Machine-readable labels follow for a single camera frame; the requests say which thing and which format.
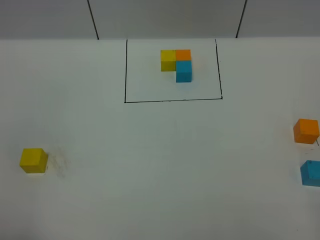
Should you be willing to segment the orange template cube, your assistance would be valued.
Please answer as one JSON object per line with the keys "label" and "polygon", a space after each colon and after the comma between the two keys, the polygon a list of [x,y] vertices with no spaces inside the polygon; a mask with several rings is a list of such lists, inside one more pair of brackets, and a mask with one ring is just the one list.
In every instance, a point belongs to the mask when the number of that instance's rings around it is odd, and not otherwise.
{"label": "orange template cube", "polygon": [[176,61],[191,61],[191,50],[190,49],[177,49],[175,51]]}

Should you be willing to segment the yellow template cube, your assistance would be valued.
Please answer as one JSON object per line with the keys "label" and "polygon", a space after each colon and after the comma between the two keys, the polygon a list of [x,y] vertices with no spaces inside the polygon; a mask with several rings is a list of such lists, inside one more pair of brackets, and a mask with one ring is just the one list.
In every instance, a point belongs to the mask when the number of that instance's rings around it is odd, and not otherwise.
{"label": "yellow template cube", "polygon": [[161,50],[160,51],[160,68],[162,72],[176,71],[176,51]]}

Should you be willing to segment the blue template cube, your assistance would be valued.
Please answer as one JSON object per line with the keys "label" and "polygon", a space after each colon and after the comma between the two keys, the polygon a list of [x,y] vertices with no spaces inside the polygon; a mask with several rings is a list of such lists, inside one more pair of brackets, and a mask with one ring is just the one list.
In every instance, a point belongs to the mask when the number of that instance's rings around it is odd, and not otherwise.
{"label": "blue template cube", "polygon": [[176,82],[191,83],[192,82],[192,61],[176,61]]}

